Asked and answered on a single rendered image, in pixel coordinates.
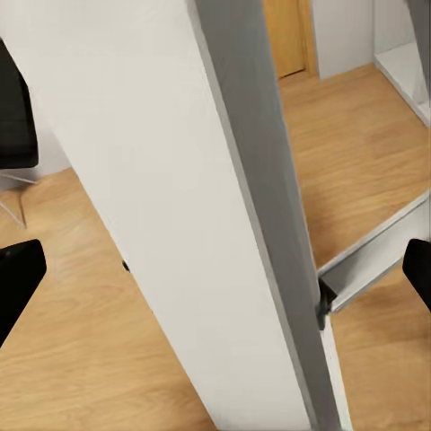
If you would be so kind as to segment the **digital camera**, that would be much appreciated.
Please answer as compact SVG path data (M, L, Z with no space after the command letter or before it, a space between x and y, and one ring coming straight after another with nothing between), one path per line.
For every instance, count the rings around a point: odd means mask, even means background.
M39 163L32 113L29 85L0 38L0 170Z

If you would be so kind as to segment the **camera tripod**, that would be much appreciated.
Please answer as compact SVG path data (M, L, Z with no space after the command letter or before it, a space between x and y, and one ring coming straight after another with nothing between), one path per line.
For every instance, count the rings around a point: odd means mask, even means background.
M218 431L353 431L328 312L431 189L316 269L262 0L0 0L0 38Z

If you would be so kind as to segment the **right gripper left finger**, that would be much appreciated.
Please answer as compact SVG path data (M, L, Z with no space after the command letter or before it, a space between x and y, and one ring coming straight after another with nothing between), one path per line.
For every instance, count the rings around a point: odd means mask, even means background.
M46 273L39 239L0 249L0 346Z

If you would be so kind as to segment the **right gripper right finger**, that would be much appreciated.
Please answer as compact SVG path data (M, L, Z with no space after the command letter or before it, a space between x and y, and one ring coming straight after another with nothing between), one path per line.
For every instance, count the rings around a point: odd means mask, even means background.
M402 270L431 312L431 242L409 240Z

